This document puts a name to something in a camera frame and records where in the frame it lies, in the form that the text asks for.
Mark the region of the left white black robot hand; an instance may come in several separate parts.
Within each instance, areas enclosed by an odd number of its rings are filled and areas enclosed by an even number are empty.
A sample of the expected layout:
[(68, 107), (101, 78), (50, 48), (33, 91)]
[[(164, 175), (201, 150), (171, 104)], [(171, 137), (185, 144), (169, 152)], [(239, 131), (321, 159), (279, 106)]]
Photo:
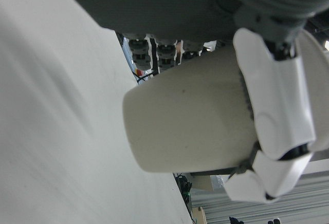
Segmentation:
[(328, 58), (304, 28), (328, 0), (75, 1), (158, 66), (122, 103), (143, 170), (227, 174), (230, 199), (270, 203), (328, 148)]

